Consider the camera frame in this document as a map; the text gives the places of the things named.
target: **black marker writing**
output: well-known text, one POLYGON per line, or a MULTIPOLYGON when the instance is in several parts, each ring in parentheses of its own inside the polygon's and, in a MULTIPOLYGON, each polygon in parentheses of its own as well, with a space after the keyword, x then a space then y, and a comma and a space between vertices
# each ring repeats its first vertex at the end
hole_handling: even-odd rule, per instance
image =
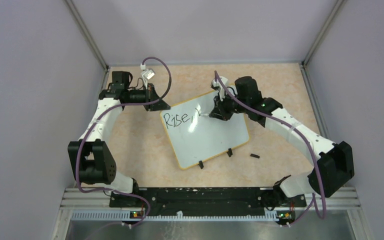
POLYGON ((173 116, 173 115, 170 115, 170 113, 165 113, 162 117, 164 118, 165 127, 167 129, 169 129, 169 126, 173 128, 178 127, 180 126, 180 124, 186 123, 189 120, 191 123, 194 121, 194 116, 191 116, 190 118, 188 118, 188 115, 186 113, 183 114, 182 116, 178 114, 173 116))
POLYGON ((170 120, 170 113, 166 113, 164 114, 164 121, 165 121, 165 126, 167 127, 167 129, 169 129, 169 126, 173 126, 171 124, 169 124, 169 120, 170 120))

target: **black plastic clip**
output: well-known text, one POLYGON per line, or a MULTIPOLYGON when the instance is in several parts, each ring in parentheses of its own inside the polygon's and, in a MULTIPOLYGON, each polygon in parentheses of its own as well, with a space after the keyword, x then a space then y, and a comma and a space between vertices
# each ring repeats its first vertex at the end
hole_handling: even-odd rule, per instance
POLYGON ((233 155, 233 152, 232 152, 232 149, 231 149, 231 148, 229 148, 229 149, 227 150, 227 155, 229 156, 229 158, 233 155))

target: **white connector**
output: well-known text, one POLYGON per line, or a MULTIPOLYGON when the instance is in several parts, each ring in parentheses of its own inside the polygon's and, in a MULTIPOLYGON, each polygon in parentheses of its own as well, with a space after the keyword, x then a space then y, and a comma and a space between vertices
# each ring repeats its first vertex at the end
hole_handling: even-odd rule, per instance
POLYGON ((155 76, 155 71, 152 68, 143 70, 140 75, 142 76, 142 82, 145 89, 148 89, 148 81, 155 76))
MULTIPOLYGON (((228 85, 228 79, 225 78, 224 76, 220 77, 221 81, 225 86, 228 85)), ((223 102, 223 99, 225 98, 225 89, 222 87, 222 85, 217 81, 215 78, 211 81, 211 86, 213 88, 218 88, 218 96, 220 97, 220 101, 223 102)))

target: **white cable clip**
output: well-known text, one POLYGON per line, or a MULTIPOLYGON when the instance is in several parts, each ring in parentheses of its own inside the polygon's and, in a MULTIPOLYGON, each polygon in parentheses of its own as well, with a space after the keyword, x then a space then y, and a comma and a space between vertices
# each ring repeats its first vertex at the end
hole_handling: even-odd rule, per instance
POLYGON ((98 118, 92 119, 92 124, 94 124, 94 123, 96 123, 96 124, 104 124, 104 122, 102 120, 98 119, 98 118))
POLYGON ((289 130, 287 131, 287 137, 286 137, 286 141, 288 143, 290 143, 291 135, 292 135, 292 132, 294 131, 294 129, 297 128, 301 124, 302 124, 301 122, 297 121, 294 124, 292 124, 292 126, 289 128, 289 130))

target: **cable tie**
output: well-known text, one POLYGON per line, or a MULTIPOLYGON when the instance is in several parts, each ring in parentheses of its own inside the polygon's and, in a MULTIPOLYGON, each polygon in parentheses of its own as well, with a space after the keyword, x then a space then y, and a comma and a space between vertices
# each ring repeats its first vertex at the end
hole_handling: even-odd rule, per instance
POLYGON ((294 131, 294 129, 297 128, 301 124, 302 124, 301 122, 297 121, 294 124, 292 124, 292 126, 289 128, 289 130, 287 131, 287 137, 286 137, 286 140, 288 143, 290 143, 291 135, 292 135, 292 132, 294 131))

